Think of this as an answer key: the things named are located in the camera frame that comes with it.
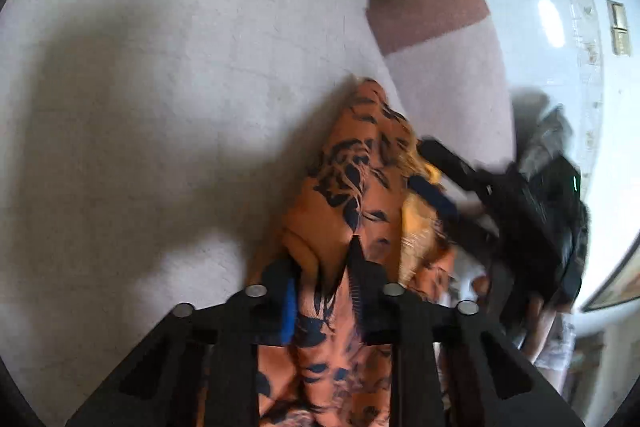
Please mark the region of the person right hand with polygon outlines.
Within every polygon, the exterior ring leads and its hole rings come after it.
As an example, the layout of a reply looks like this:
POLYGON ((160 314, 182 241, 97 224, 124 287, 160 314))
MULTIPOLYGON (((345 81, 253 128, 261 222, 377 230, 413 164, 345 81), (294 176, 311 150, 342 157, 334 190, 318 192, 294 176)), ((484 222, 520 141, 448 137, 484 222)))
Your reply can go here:
MULTIPOLYGON (((490 288, 490 278, 488 275, 480 275, 472 280, 471 287, 478 297, 480 303, 484 303, 490 288)), ((552 329, 556 317, 555 309, 544 303, 540 296, 533 295, 529 299, 526 314, 526 335, 521 343, 520 349, 523 355, 534 363, 544 349, 549 333, 552 329)))

